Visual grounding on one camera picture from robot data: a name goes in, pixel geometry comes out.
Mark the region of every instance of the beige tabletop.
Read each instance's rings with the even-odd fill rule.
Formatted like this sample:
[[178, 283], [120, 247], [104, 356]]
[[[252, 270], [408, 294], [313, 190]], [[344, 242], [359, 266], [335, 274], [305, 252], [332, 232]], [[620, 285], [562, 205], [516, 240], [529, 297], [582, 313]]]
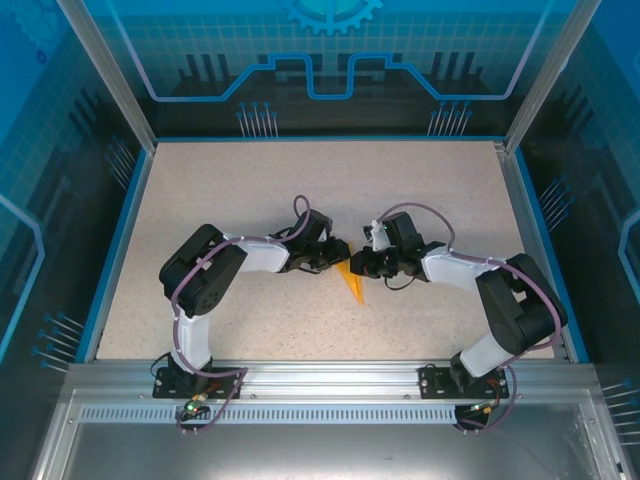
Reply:
[[[416, 201], [449, 218], [459, 251], [522, 251], [491, 142], [161, 143], [98, 358], [150, 359], [170, 350], [172, 315], [160, 267], [203, 223], [262, 236], [293, 225], [298, 193], [333, 219], [334, 235], [358, 249], [366, 244], [363, 225], [396, 203]], [[447, 241], [436, 218], [409, 213], [426, 243]], [[416, 282], [392, 292], [363, 279], [363, 290], [361, 306], [336, 269], [240, 274], [214, 311], [213, 356], [445, 359], [488, 329], [477, 295], [447, 285]]]

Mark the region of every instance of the vent slot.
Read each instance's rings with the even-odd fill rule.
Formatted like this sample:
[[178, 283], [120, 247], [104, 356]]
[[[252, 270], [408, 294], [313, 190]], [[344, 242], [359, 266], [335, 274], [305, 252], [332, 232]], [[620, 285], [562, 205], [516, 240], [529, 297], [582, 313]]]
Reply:
[[[206, 423], [218, 411], [189, 423]], [[91, 405], [83, 407], [83, 423], [172, 424], [177, 405]], [[448, 405], [231, 405], [219, 419], [224, 424], [453, 424]]]

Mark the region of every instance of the yellow triangular block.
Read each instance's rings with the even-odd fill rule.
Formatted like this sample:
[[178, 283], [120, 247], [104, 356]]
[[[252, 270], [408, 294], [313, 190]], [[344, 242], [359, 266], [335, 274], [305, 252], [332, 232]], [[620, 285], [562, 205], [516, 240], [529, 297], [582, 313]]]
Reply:
[[353, 292], [353, 296], [358, 300], [358, 303], [360, 305], [364, 305], [364, 297], [362, 295], [362, 278], [359, 275], [351, 273], [350, 260], [347, 259], [344, 262], [340, 262], [336, 267], [342, 274], [342, 278], [347, 282], [347, 285], [349, 285], [349, 288], [351, 289], [351, 292]]

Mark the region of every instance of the metal plate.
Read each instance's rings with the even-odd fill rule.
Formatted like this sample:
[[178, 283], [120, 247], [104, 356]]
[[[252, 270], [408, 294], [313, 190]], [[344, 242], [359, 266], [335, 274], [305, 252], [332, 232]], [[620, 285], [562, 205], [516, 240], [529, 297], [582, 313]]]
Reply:
[[507, 385], [504, 370], [488, 373], [484, 380], [479, 380], [470, 385], [464, 394], [458, 391], [451, 380], [448, 367], [438, 368], [429, 364], [424, 368], [418, 369], [418, 378], [420, 381], [420, 398], [423, 400], [492, 400], [497, 395], [496, 390], [487, 383], [489, 380], [495, 380], [498, 384], [504, 383], [499, 389], [499, 396], [500, 399], [509, 398], [509, 386]]

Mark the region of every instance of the blue wall panel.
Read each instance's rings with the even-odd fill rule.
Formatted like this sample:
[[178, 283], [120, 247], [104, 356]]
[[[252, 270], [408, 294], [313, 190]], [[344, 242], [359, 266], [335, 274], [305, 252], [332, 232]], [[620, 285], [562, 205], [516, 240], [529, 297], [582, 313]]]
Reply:
[[522, 145], [605, 384], [640, 380], [639, 18], [603, 0]]
[[0, 0], [0, 66], [5, 480], [29, 477], [140, 145], [55, 1]]
[[280, 135], [504, 134], [572, 6], [88, 4], [157, 134], [239, 137], [274, 135], [265, 110], [251, 125], [252, 102], [273, 107]]

